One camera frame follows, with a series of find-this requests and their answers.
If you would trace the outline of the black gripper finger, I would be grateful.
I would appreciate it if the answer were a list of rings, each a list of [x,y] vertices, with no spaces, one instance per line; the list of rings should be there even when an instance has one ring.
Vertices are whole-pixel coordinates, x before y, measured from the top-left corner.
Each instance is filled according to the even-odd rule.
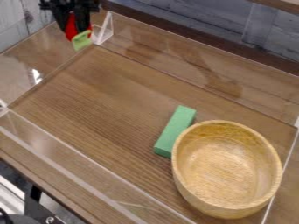
[[[50,12],[60,27],[60,30],[65,32],[65,25],[69,18],[69,9],[66,7],[52,7]]]
[[[81,33],[89,28],[89,10],[86,8],[74,8],[73,15],[77,33]]]

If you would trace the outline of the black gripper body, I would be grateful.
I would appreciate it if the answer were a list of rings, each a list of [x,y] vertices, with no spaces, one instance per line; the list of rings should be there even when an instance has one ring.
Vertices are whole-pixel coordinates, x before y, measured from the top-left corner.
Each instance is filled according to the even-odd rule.
[[[40,9],[50,12],[73,11],[74,8],[98,11],[98,0],[38,0]]]

